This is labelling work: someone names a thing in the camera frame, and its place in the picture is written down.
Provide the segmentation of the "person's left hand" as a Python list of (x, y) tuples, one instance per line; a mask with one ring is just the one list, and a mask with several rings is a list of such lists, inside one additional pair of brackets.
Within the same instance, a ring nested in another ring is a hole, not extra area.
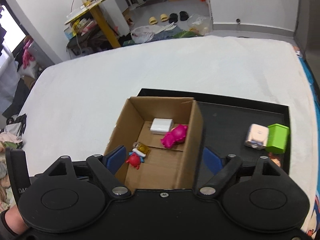
[(16, 205), (1, 213), (1, 240), (15, 239), (27, 230), (28, 226), (25, 224)]

